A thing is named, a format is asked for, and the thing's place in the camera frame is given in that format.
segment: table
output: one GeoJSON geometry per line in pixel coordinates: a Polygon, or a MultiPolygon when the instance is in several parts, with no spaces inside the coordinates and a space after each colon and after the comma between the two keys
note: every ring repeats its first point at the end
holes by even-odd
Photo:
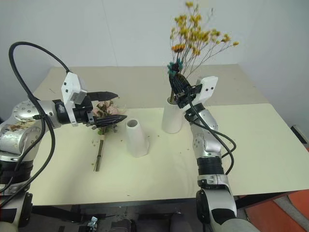
{"type": "MultiPolygon", "coordinates": [[[[166,134],[160,129],[163,109],[147,108],[164,104],[165,97],[154,91],[160,87],[160,81],[154,79],[165,75],[164,70],[162,67],[73,69],[83,77],[89,91],[115,91],[120,95],[120,104],[127,102],[128,108],[145,108],[128,109],[126,114],[139,119],[144,126],[150,151],[142,158],[127,153],[123,122],[118,133],[108,134],[102,166],[95,173],[92,164],[97,155],[98,135],[83,125],[78,128],[65,125],[55,130],[56,151],[51,163],[30,187],[34,205],[134,203],[195,197],[197,165],[189,125],[184,122],[179,133],[166,134]],[[142,80],[140,76],[147,70],[152,71],[142,80]],[[103,73],[115,78],[100,79],[103,73]],[[127,89],[132,86],[131,81],[139,85],[127,89]]],[[[233,194],[267,193],[269,198],[279,195],[278,192],[308,189],[307,151],[246,75],[237,65],[214,65],[208,72],[221,78],[212,101],[207,102],[208,109],[217,120],[219,131],[238,145],[234,152],[235,166],[229,174],[233,194]]],[[[60,68],[52,69],[35,95],[42,100],[60,98],[64,79],[61,73],[60,68]]],[[[47,157],[49,145],[50,139],[45,135],[34,161],[34,171],[47,157]]],[[[228,157],[223,164],[227,169],[228,157]]]]}

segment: flower stem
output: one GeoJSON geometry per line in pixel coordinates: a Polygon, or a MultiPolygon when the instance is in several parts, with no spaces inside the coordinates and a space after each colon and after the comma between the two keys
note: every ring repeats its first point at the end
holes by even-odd
{"type": "Polygon", "coordinates": [[[170,97],[169,97],[169,103],[170,103],[170,104],[173,104],[173,102],[174,102],[174,95],[175,95],[175,93],[174,93],[174,91],[172,90],[171,93],[170,93],[170,97]]]}
{"type": "Polygon", "coordinates": [[[97,161],[96,161],[96,165],[94,167],[95,172],[100,171],[100,165],[101,165],[101,159],[102,159],[101,153],[102,153],[102,149],[103,149],[103,143],[104,143],[104,140],[100,140],[100,146],[99,146],[99,149],[98,149],[97,161]]]}

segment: white vase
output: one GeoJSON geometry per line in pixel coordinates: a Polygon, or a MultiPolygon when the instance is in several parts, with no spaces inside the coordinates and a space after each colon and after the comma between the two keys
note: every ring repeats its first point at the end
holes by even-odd
{"type": "Polygon", "coordinates": [[[182,128],[182,123],[182,110],[177,104],[169,103],[169,98],[167,98],[162,118],[162,130],[170,134],[177,133],[182,128]]]}
{"type": "Polygon", "coordinates": [[[126,122],[126,145],[134,157],[141,157],[148,153],[149,141],[137,119],[126,122]]]}

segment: yellow dried flower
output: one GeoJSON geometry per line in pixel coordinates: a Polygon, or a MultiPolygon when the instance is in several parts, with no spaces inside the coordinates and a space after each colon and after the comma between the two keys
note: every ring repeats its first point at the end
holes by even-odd
{"type": "Polygon", "coordinates": [[[216,29],[212,29],[211,30],[211,35],[213,36],[219,36],[221,33],[219,31],[217,31],[216,29]]]}
{"type": "Polygon", "coordinates": [[[198,55],[201,54],[201,51],[194,47],[192,53],[193,53],[194,55],[198,56],[198,55]]]}
{"type": "Polygon", "coordinates": [[[224,42],[224,43],[226,43],[226,42],[228,42],[228,41],[230,41],[231,40],[231,38],[228,36],[228,34],[224,34],[224,38],[222,39],[222,41],[224,42]]]}
{"type": "Polygon", "coordinates": [[[186,28],[185,26],[180,28],[180,31],[179,31],[179,34],[182,35],[182,36],[187,36],[189,30],[188,28],[186,28]]]}
{"type": "Polygon", "coordinates": [[[191,2],[191,1],[186,1],[186,2],[185,2],[185,5],[186,5],[186,7],[191,8],[191,7],[193,7],[193,2],[191,2]]]}
{"type": "Polygon", "coordinates": [[[203,36],[203,42],[207,42],[208,41],[208,39],[209,39],[209,37],[208,37],[208,35],[207,34],[205,34],[204,36],[203,36]]]}
{"type": "Polygon", "coordinates": [[[176,53],[182,52],[184,50],[185,44],[180,43],[172,47],[172,50],[176,53]]]}
{"type": "Polygon", "coordinates": [[[196,16],[196,20],[197,20],[197,21],[202,20],[202,16],[201,16],[200,14],[198,14],[198,15],[196,16]]]}
{"type": "Polygon", "coordinates": [[[179,16],[179,18],[180,18],[180,20],[181,21],[185,21],[185,20],[187,20],[187,16],[186,15],[181,15],[181,16],[179,16]]]}
{"type": "Polygon", "coordinates": [[[198,34],[197,34],[197,38],[198,38],[199,40],[201,40],[201,39],[203,38],[202,33],[198,33],[198,34]]]}

